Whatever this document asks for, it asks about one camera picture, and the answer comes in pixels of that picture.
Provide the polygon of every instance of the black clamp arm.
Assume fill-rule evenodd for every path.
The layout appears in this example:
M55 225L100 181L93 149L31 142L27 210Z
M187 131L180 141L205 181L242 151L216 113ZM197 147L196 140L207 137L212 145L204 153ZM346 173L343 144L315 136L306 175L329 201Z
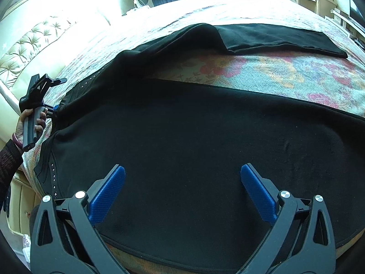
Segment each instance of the black clamp arm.
M28 86L27 94L19 101L19 109L23 112L25 109L33 109L30 116L27 116L24 121L24 134L23 134L23 151L28 152L35 146L39 136L34 130L34 126L37 124L37 118L41 115L41 112L48 109L48 117L52 116L53 107L44 103L43 98L50 87L55 87L67 81L66 78L51 79L47 74L41 78L39 74L32 76Z
M33 274L129 274L94 228L104 220L124 180L124 168L115 165L87 192L60 200L43 197L32 232Z
M241 181L256 209L271 229L237 274L333 274L336 248L330 216L320 195L311 200L279 191L248 163L242 166ZM299 221L284 261L275 263L293 222Z

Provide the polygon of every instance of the sleeve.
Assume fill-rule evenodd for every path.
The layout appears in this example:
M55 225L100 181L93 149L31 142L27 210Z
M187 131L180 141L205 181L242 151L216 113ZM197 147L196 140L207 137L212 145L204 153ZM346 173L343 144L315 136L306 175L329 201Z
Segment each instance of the sleeve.
M2 203L10 182L16 170L22 164L23 159L18 148L12 140L9 140L0 151L0 202Z

